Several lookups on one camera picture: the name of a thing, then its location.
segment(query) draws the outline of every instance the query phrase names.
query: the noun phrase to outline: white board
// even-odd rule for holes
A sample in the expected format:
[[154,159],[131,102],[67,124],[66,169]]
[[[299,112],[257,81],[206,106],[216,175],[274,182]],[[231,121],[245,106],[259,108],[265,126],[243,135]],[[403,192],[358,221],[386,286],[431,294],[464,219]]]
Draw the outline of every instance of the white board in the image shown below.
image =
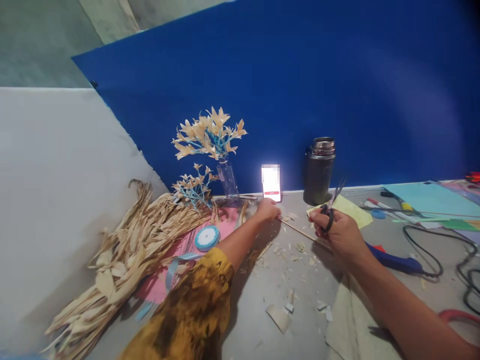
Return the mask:
[[0,348],[34,352],[94,283],[100,231],[167,188],[93,89],[0,87]]

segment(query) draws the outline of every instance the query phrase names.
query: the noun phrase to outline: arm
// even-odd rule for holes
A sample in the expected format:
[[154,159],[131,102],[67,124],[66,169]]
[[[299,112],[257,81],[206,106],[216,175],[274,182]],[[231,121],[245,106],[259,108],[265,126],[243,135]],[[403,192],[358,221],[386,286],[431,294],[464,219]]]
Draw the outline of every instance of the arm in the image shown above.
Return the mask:
[[264,199],[254,216],[205,254],[168,293],[120,360],[217,359],[230,319],[230,289],[262,225],[280,210]]
[[[408,360],[479,359],[480,349],[465,341],[446,322],[416,297],[367,248],[355,220],[335,211],[327,239],[344,266],[360,284],[375,313],[395,337]],[[329,218],[312,211],[318,226]]]
[[258,205],[255,215],[227,236],[225,240],[217,244],[216,247],[230,260],[235,271],[242,264],[263,224],[273,221],[280,214],[280,209],[275,206],[275,201],[264,198]]

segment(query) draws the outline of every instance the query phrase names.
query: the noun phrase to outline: blue backdrop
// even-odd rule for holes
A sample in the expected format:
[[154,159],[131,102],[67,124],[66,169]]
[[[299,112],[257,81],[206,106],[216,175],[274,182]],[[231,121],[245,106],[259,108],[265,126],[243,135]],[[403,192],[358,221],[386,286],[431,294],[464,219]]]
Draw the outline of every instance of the blue backdrop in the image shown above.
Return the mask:
[[480,168],[475,21],[456,0],[238,0],[73,60],[167,186],[215,165],[171,144],[211,106],[245,121],[242,193],[261,191],[261,164],[302,189],[320,136],[336,139],[332,185],[454,179]]

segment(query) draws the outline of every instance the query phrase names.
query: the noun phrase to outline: yellow printed shirt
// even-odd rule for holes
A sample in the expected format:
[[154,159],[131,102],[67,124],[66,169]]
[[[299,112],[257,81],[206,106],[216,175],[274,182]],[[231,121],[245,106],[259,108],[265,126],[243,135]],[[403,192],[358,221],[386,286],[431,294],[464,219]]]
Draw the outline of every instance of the yellow printed shirt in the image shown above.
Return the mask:
[[212,248],[170,291],[120,359],[216,359],[230,319],[233,276],[228,258]]

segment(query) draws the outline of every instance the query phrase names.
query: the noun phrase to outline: black thermos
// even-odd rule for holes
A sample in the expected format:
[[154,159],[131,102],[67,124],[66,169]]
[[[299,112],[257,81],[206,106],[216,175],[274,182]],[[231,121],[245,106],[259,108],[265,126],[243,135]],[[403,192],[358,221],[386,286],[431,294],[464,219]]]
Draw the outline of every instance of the black thermos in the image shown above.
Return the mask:
[[306,149],[303,168],[303,201],[317,206],[326,201],[335,159],[335,139],[317,137]]

